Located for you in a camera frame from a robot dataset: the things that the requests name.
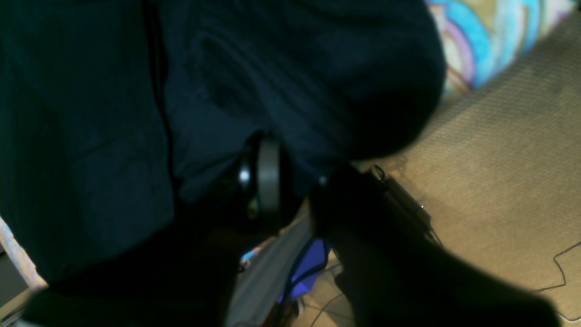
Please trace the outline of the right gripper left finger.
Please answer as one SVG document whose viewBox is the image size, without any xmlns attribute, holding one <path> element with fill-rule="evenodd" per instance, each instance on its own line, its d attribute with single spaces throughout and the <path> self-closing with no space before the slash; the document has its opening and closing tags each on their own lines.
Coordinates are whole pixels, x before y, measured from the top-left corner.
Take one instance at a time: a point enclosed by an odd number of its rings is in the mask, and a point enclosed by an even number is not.
<svg viewBox="0 0 581 327">
<path fill-rule="evenodd" d="M 29 302 L 25 327 L 223 327 L 243 255 L 293 221 L 292 165 L 282 143 L 257 133 L 199 201 L 145 242 L 50 283 Z"/>
</svg>

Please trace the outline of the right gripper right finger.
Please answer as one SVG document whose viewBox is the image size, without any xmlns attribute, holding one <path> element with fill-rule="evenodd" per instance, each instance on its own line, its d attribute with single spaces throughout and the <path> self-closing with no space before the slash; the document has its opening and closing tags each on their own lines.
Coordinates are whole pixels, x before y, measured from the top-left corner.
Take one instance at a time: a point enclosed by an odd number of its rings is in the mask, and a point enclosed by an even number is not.
<svg viewBox="0 0 581 327">
<path fill-rule="evenodd" d="M 313 186 L 309 202 L 359 327 L 560 325 L 545 298 L 444 250 L 428 214 L 392 177 L 346 166 Z"/>
</svg>

